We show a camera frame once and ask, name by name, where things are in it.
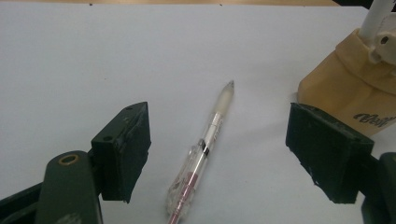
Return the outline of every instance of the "wooden floor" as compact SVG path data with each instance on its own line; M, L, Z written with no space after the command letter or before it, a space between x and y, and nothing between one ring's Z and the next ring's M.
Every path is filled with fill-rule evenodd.
M20 2L55 2L83 4L223 4L271 6L338 6L332 0L16 0Z

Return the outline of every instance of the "clear plastic pen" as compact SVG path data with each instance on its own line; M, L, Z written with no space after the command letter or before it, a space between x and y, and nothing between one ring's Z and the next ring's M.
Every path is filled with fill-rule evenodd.
M167 211L170 214L168 224L177 224L189 210L192 197L204 172L207 156L213 151L221 124L233 99L233 89L233 81L231 81L222 90L203 137L196 146L191 148L174 183L168 190Z

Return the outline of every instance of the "printed logo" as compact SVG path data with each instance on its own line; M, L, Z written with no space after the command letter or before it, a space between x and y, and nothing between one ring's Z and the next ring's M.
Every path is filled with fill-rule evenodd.
M396 117L383 118L381 119L377 114L358 114L353 117L357 119L360 123L369 123L377 126L378 128L383 127L388 124L389 121L396 119Z

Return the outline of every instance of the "white straw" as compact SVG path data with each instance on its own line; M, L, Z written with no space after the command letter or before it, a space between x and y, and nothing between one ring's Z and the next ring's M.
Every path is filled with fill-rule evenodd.
M392 11L395 2L396 0L374 0L372 3L366 19L359 30L359 36L368 46L371 46L382 20Z

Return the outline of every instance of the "white table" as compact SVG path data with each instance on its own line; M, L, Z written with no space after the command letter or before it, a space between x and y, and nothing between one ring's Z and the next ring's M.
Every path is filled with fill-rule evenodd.
M148 101L148 163L105 223L165 223L166 191L221 88L235 97L183 223L362 223L285 146L299 81L360 27L362 7L0 3L0 198L53 157L91 148L125 106ZM394 150L395 128L374 136Z

